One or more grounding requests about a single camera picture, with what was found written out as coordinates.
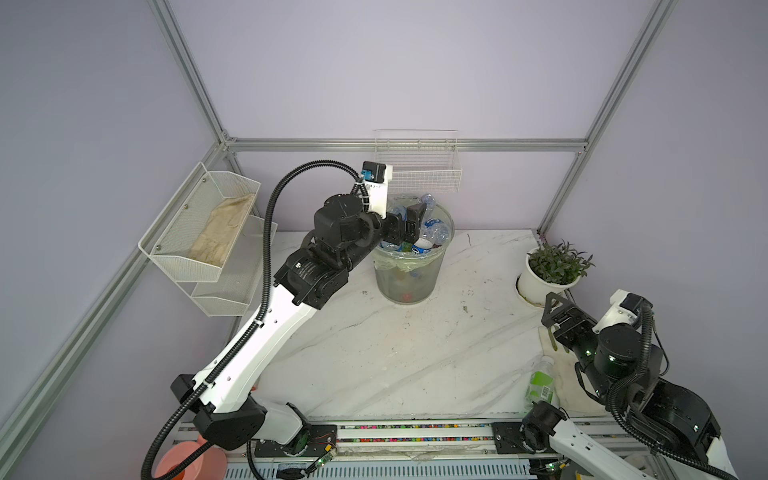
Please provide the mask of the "clear bottle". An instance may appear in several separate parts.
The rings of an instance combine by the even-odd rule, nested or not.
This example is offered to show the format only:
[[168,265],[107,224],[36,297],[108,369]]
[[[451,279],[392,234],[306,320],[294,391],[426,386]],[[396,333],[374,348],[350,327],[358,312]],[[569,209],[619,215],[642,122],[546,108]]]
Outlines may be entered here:
[[433,210],[436,206],[436,200],[430,193],[425,193],[419,197],[419,202],[426,206],[427,210]]

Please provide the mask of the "blue label water bottle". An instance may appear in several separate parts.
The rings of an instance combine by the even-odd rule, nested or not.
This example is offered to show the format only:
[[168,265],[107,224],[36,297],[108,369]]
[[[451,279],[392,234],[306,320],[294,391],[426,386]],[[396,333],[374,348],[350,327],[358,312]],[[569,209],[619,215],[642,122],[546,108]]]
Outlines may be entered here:
[[431,218],[422,225],[421,236],[432,246],[442,246],[452,238],[452,230],[441,219]]

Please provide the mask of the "pepsi bottle blue cap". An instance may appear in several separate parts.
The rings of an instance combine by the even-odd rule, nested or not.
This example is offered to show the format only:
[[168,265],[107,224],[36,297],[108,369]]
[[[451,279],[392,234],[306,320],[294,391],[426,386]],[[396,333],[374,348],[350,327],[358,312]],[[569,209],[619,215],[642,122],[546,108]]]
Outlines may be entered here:
[[411,247],[411,252],[416,255],[425,255],[432,251],[433,243],[426,238],[419,238]]

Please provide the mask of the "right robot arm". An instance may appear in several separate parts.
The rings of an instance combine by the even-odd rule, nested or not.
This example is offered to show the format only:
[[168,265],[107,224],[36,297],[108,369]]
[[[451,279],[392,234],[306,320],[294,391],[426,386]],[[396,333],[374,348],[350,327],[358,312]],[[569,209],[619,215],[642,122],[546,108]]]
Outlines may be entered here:
[[[606,314],[595,320],[567,298],[548,293],[542,324],[575,354],[576,378],[585,394],[651,453],[669,458],[678,478],[735,478],[720,426],[707,403],[662,376],[667,357],[652,342],[656,328],[648,300],[618,290]],[[647,476],[547,402],[534,404],[520,433],[529,451],[552,450],[597,478]]]

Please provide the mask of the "grey bin with green liner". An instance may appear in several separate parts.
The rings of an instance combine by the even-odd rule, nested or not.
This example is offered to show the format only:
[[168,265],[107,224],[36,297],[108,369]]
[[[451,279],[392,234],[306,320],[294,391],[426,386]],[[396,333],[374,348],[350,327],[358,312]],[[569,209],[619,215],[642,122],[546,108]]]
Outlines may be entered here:
[[[388,203],[388,212],[406,219],[406,208],[418,203],[419,197],[395,197]],[[411,252],[415,242],[395,244],[382,241],[372,252],[378,288],[385,298],[394,303],[408,305],[422,302],[435,289],[443,258],[454,238],[455,227],[451,215],[437,201],[433,210],[426,210],[423,224],[431,218],[439,218],[451,227],[452,238],[446,244],[433,246],[428,254],[416,255]]]

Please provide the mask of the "potted green plant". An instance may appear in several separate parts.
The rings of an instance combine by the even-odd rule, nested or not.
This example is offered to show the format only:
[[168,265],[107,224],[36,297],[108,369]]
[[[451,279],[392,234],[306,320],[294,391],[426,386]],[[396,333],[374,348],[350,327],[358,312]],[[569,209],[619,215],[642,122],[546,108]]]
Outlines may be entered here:
[[594,256],[570,242],[544,243],[526,253],[517,293],[527,303],[543,307],[549,293],[561,294],[574,287],[593,266]]

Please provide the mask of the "lime label bottle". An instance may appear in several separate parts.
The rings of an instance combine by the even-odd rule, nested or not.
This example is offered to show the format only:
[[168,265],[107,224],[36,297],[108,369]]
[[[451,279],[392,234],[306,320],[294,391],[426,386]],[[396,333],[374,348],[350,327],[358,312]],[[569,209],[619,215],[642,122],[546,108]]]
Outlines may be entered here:
[[539,401],[552,404],[556,396],[555,362],[548,356],[543,356],[534,366],[527,386],[526,405],[533,407]]

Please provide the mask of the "beige cloth in shelf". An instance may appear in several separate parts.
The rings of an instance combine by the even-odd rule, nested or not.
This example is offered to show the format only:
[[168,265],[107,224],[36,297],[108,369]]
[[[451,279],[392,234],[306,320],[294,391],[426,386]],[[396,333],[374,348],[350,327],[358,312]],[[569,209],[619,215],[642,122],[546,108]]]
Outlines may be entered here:
[[256,199],[251,193],[227,198],[216,206],[207,223],[192,244],[188,257],[222,268]]

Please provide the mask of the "white two-tier mesh shelf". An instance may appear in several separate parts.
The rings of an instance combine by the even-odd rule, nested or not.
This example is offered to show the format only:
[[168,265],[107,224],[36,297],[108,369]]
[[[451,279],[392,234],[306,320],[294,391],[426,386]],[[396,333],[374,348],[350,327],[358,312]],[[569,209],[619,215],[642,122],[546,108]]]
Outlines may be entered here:
[[195,166],[138,249],[208,317],[243,316],[259,290],[260,183]]

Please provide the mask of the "pink watering can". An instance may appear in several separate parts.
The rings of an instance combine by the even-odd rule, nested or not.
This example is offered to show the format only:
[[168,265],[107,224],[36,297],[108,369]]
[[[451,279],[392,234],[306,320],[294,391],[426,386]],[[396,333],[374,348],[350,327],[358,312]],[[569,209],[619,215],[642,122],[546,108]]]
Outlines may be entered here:
[[[206,440],[199,436],[195,441],[185,441],[173,446],[160,460],[155,469],[154,476],[159,477],[168,473],[205,442]],[[175,476],[175,479],[223,479],[227,467],[228,459],[226,452],[216,446],[212,446],[185,470]]]

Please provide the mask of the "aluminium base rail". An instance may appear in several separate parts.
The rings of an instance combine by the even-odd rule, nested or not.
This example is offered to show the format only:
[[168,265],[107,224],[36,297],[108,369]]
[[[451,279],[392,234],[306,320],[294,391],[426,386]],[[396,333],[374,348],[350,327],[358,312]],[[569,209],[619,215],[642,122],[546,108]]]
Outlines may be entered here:
[[594,479],[585,463],[551,448],[525,447],[518,418],[312,418],[304,450],[290,456],[258,440],[253,453],[265,479],[335,454],[314,479]]

